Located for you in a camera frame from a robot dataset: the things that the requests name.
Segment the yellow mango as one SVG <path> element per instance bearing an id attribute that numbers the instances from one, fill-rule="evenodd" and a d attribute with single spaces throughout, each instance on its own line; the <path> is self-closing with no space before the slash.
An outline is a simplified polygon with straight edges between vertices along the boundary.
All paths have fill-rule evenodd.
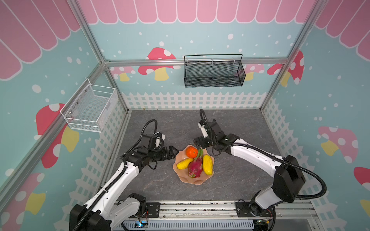
<path id="1" fill-rule="evenodd" d="M 187 158 L 187 159 L 184 159 L 182 160 L 181 162 L 179 162 L 176 167 L 177 169 L 179 170 L 184 170 L 184 169 L 187 169 L 190 165 L 190 163 L 192 163 L 194 161 L 193 158 Z"/>
<path id="2" fill-rule="evenodd" d="M 213 160 L 209 155 L 203 156 L 203 171 L 206 175 L 211 176 L 213 175 Z"/>

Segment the pink scalloped fruit bowl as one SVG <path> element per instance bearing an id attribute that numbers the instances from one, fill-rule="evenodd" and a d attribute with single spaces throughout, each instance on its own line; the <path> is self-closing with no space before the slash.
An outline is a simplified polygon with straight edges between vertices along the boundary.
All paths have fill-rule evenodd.
<path id="1" fill-rule="evenodd" d="M 188 145 L 176 156 L 173 170 L 180 181 L 201 185 L 214 175 L 214 158 L 208 155 L 206 149 L 198 150 Z"/>

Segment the pink dragon fruit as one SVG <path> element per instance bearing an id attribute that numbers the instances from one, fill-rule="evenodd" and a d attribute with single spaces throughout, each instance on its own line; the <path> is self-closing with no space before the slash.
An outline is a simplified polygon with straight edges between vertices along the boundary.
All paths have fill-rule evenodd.
<path id="1" fill-rule="evenodd" d="M 188 176 L 190 178 L 199 178 L 203 171 L 203 149 L 199 149 L 197 158 L 190 163 L 188 167 Z"/>

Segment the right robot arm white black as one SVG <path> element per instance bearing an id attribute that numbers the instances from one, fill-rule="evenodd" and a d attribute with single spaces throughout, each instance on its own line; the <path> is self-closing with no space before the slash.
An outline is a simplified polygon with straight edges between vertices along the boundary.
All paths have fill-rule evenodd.
<path id="1" fill-rule="evenodd" d="M 255 217 L 262 216 L 270 207 L 295 199 L 316 199 L 325 195 L 325 181 L 316 173 L 299 166 L 297 159 L 288 155 L 277 156 L 255 147 L 234 134 L 225 135 L 216 121 L 203 118 L 199 123 L 202 135 L 194 140 L 197 147 L 212 147 L 215 151 L 239 157 L 259 167 L 273 178 L 271 186 L 257 192 L 249 202 L 249 210 Z M 304 174 L 315 178 L 321 185 L 316 194 L 301 195 L 306 179 Z"/>

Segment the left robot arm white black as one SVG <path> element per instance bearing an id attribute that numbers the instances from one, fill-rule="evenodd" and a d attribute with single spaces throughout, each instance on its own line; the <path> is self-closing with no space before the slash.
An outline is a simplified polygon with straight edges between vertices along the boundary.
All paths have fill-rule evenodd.
<path id="1" fill-rule="evenodd" d="M 121 204 L 116 201 L 151 162 L 158 163 L 174 159 L 179 150 L 172 145 L 162 149 L 149 150 L 136 147 L 121 156 L 121 164 L 108 182 L 83 206 L 75 205 L 69 215 L 70 231 L 112 231 L 131 216 L 140 217 L 146 213 L 146 198 L 132 193 Z"/>

